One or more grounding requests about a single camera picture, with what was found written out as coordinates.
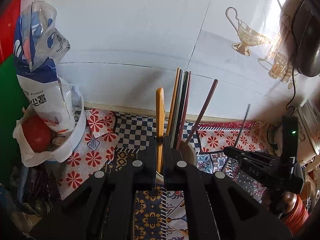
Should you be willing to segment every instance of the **red container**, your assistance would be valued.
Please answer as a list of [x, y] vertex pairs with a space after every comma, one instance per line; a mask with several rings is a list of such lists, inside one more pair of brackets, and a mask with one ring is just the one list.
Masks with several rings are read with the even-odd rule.
[[21, 0], [12, 0], [0, 18], [0, 64], [13, 53], [13, 36], [20, 15]]

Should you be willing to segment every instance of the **metal rivet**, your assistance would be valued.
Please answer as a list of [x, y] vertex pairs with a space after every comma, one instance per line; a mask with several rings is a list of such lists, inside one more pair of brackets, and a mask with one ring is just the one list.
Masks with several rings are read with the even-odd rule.
[[94, 173], [94, 176], [97, 178], [97, 179], [100, 179], [104, 176], [104, 172], [103, 171], [97, 171]]
[[177, 166], [183, 168], [183, 167], [187, 166], [187, 163], [185, 161], [178, 161]]
[[135, 167], [140, 167], [142, 165], [142, 161], [135, 160], [135, 161], [132, 162], [132, 165], [135, 166]]
[[224, 172], [222, 171], [217, 171], [214, 173], [214, 175], [216, 176], [216, 178], [218, 179], [223, 179], [226, 175], [224, 174]]

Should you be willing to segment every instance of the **black and white checkered fabric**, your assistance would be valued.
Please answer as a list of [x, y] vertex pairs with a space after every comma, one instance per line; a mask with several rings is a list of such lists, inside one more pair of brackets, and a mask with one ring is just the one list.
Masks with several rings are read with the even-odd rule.
[[[152, 136], [156, 136], [156, 118], [150, 116], [141, 116], [133, 114], [125, 114], [114, 112], [117, 118], [115, 133], [119, 135], [120, 139], [117, 144], [119, 148], [140, 149], [144, 150], [149, 146], [149, 141]], [[167, 127], [167, 120], [165, 120], [164, 130]], [[186, 139], [191, 132], [194, 123], [185, 122], [183, 127], [182, 137]], [[190, 144], [198, 153], [200, 151], [200, 144], [198, 136], [193, 134]]]

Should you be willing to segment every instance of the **chopstick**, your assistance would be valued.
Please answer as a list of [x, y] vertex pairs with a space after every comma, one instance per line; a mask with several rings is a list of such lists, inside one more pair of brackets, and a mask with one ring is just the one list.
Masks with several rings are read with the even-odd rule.
[[174, 139], [176, 136], [179, 106], [180, 106], [180, 101], [181, 101], [181, 93], [182, 93], [182, 85], [183, 85], [183, 72], [184, 72], [183, 70], [180, 70], [175, 107], [174, 107], [173, 116], [172, 116], [173, 121], [172, 121], [172, 125], [170, 128], [171, 131], [169, 132], [170, 147], [171, 148], [173, 148], [173, 143], [174, 143]]
[[157, 171], [160, 173], [162, 164], [162, 144], [164, 129], [164, 92], [156, 90], [156, 134], [157, 134]]
[[175, 103], [175, 100], [176, 100], [178, 79], [179, 79], [179, 68], [177, 69], [176, 80], [174, 82], [174, 88], [173, 88], [173, 94], [172, 94], [171, 106], [170, 106], [170, 113], [169, 113], [169, 120], [168, 120], [168, 124], [167, 124], [167, 130], [165, 132], [165, 134], [167, 136], [169, 135], [169, 131], [170, 131], [171, 124], [172, 124], [172, 116], [173, 116], [174, 103]]
[[179, 138], [179, 131], [181, 126], [181, 120], [182, 120], [182, 113], [183, 113], [183, 107], [186, 100], [186, 92], [187, 92], [187, 85], [188, 85], [188, 72], [184, 73], [183, 77], [183, 83], [182, 83], [182, 89], [181, 89], [181, 98], [180, 98], [180, 105], [178, 109], [178, 117], [177, 117], [177, 125], [176, 125], [176, 132], [175, 136], [173, 138], [173, 148], [176, 149], [178, 138]]
[[207, 98], [206, 98], [206, 100], [205, 100], [205, 102], [204, 102], [204, 104], [203, 104], [203, 106], [202, 106], [202, 109], [201, 109], [201, 111], [200, 111], [200, 113], [199, 113], [199, 116], [198, 116], [195, 124], [193, 125], [193, 127], [192, 127], [192, 129], [191, 129], [191, 132], [189, 133], [189, 136], [188, 136], [188, 138], [187, 138], [187, 140], [186, 140], [186, 143], [185, 143], [185, 147], [188, 145], [188, 143], [189, 143], [189, 141], [191, 140], [193, 134], [195, 133], [196, 129], [198, 128], [198, 125], [199, 125], [199, 123], [200, 123], [200, 121], [201, 121], [201, 119], [202, 119], [202, 117], [203, 117], [203, 115], [204, 115], [205, 110], [207, 109], [207, 107], [208, 107], [208, 105], [209, 105], [209, 102], [210, 102], [210, 100], [211, 100], [211, 98], [212, 98], [213, 92], [215, 91], [215, 89], [216, 89], [216, 87], [217, 87], [217, 84], [218, 84], [218, 80], [215, 79], [215, 80], [213, 81], [213, 83], [212, 83], [212, 86], [211, 86], [211, 88], [210, 88], [209, 94], [208, 94], [208, 96], [207, 96]]
[[184, 102], [181, 125], [180, 125], [180, 131], [179, 131], [178, 142], [177, 142], [177, 147], [176, 147], [177, 150], [179, 150], [179, 147], [180, 147], [180, 142], [181, 142], [181, 138], [182, 138], [184, 122], [186, 120], [186, 114], [187, 114], [187, 108], [188, 108], [188, 100], [189, 100], [189, 90], [190, 90], [190, 79], [191, 79], [191, 71], [189, 71], [189, 76], [188, 76], [186, 99], [185, 99], [185, 102]]

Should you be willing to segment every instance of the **yellow spatula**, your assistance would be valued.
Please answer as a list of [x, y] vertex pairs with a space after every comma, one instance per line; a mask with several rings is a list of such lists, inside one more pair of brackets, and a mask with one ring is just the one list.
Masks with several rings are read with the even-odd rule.
[[156, 90], [156, 131], [157, 131], [157, 171], [161, 171], [162, 144], [164, 130], [164, 92], [163, 88]]

